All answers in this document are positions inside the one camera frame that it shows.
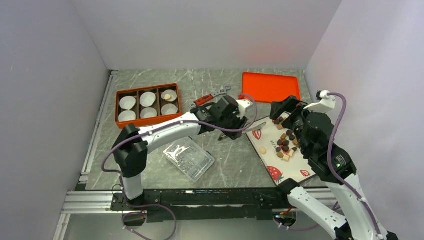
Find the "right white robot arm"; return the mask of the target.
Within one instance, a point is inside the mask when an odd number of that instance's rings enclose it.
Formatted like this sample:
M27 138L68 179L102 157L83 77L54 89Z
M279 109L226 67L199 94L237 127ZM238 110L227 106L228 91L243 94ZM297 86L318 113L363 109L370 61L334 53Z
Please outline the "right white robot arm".
M334 109L337 97L342 108L332 123L327 113ZM335 92L319 97L312 104L295 96L271 103L270 119L289 114L283 127L293 132L303 158L332 192L341 213L312 197L291 178L278 185L276 203L282 208L291 205L301 210L334 240L395 240L397 235L382 226L370 207L351 156L335 144L346 108L346 98Z

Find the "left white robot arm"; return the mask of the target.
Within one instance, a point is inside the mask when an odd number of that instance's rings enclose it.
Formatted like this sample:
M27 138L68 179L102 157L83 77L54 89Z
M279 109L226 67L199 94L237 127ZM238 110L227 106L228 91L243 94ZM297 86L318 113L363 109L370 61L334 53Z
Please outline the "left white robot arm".
M249 109L257 109L254 100L247 96L234 99L225 95L217 102L194 107L182 116L160 124L141 128L129 124L124 127L108 154L119 166L116 173L120 175L124 204L131 210L143 205L142 173L151 152L174 141L214 130L236 140L248 127L246 113Z

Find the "metal tongs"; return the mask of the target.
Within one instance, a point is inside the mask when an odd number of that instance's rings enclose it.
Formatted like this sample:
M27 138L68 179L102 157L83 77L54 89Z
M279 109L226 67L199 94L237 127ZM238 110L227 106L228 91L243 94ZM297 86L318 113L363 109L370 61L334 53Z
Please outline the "metal tongs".
M262 128L266 125L266 124L267 124L266 122L263 122L263 123L260 123L260 124L254 124L253 126L251 126L251 127L247 128L246 130L243 130L242 132L238 132L238 133L236 133L236 134L235 134L235 136L236 136L236 138L235 138L235 139L240 138L242 134L247 134L247 133L250 133L250 132L259 131L259 130L261 130L261 129L262 129ZM229 136L227 136L227 135L225 135L224 133L221 133L221 134L219 135L219 137L218 137L218 139L217 139L217 140L220 142L220 141L223 141L223 140L228 139L228 138L230 138L230 137L229 137Z

